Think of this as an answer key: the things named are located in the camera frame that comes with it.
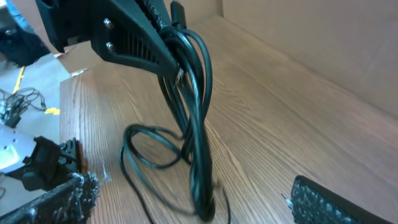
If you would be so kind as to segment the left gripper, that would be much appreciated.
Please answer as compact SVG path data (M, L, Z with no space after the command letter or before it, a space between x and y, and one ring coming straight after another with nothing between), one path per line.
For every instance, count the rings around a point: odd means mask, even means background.
M50 43L91 42L104 61L175 77L179 65L160 36L171 26L163 0L36 0Z

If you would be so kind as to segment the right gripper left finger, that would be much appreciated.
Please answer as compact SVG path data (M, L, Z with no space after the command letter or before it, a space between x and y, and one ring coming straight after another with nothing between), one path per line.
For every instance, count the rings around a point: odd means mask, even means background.
M86 223L96 206L100 182L92 172L68 176L65 183L1 216L1 223Z

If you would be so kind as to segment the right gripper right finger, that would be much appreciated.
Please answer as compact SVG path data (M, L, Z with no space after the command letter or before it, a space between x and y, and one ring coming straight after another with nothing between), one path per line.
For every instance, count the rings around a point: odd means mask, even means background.
M390 224L302 175L294 179L289 208L295 223Z

